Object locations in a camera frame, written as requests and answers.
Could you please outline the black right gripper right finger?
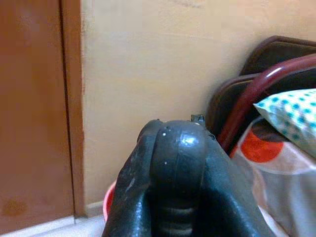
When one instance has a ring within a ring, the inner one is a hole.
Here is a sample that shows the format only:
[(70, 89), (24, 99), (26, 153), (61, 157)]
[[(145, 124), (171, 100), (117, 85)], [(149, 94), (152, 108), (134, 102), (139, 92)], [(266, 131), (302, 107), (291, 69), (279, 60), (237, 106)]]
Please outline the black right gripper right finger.
[(250, 183), (215, 137), (207, 140), (201, 189), (201, 236), (273, 237)]

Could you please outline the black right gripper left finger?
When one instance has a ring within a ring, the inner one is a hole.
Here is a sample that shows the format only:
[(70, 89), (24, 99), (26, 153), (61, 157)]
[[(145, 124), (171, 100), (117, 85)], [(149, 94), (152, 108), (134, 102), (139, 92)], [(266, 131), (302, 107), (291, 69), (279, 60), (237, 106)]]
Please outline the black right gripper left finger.
[(118, 174), (110, 214), (102, 236), (151, 236), (147, 191), (154, 143), (161, 126), (160, 120), (151, 120), (139, 133), (135, 148)]

